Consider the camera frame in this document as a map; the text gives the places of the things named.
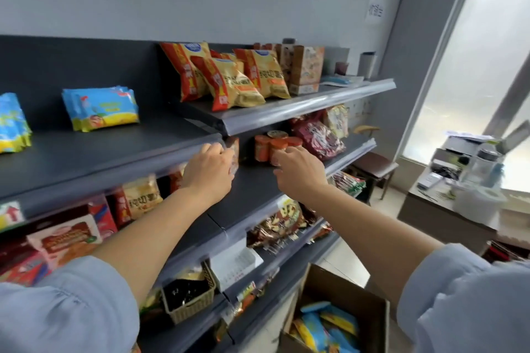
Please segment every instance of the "person's right hand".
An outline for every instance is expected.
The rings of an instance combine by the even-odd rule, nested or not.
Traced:
[[[274,171],[278,188],[293,200],[311,205],[314,190],[328,184],[324,164],[302,147],[276,151],[275,158],[280,164]]]
[[[232,187],[234,175],[229,172],[233,158],[233,149],[223,149],[219,143],[204,144],[186,165],[182,187],[193,189],[208,207],[221,201]]]

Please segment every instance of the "basket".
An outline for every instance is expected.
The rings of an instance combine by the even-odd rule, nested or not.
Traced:
[[[201,263],[202,269],[208,285],[210,286],[209,290],[203,293],[201,296],[194,298],[192,301],[184,304],[176,310],[169,311],[168,302],[165,298],[164,291],[162,289],[162,301],[164,302],[164,310],[173,320],[173,323],[177,325],[178,323],[184,321],[185,319],[191,317],[192,315],[197,314],[199,311],[204,310],[211,303],[214,302],[214,292],[215,292],[215,280],[211,274],[210,268],[205,263]]]

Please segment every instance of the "tile floor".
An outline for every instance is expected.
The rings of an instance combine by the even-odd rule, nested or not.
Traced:
[[[385,214],[396,217],[405,200],[405,194],[393,188],[389,188],[385,199],[380,200],[381,189],[376,188],[372,196],[372,207]],[[340,241],[336,247],[325,256],[319,265],[350,281],[365,287],[370,274],[359,261],[354,252],[344,241]],[[283,325],[291,298],[275,312],[274,316],[267,322],[265,327],[245,346],[242,353],[274,353],[278,345],[278,335]],[[408,353],[412,348],[407,337],[391,321],[389,353]]]

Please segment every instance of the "wooden chair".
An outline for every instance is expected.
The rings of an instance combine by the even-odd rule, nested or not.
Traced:
[[[356,127],[353,132],[355,134],[363,134],[368,132],[368,136],[371,137],[374,131],[379,129],[379,127],[362,125]],[[368,188],[368,204],[377,183],[388,176],[383,188],[383,194],[381,195],[381,199],[385,198],[388,185],[392,181],[392,176],[394,175],[394,172],[398,166],[399,165],[397,163],[392,162],[391,160],[385,158],[382,155],[376,154],[375,152],[367,152],[350,165],[351,170],[366,178],[366,187]]]

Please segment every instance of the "sleeve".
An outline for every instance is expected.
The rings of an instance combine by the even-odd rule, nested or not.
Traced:
[[[136,341],[136,300],[123,277],[93,256],[35,287],[0,284],[0,346],[10,352],[123,352]]]
[[[491,265],[460,244],[429,255],[411,275],[398,324],[417,352],[527,351],[530,264]]]

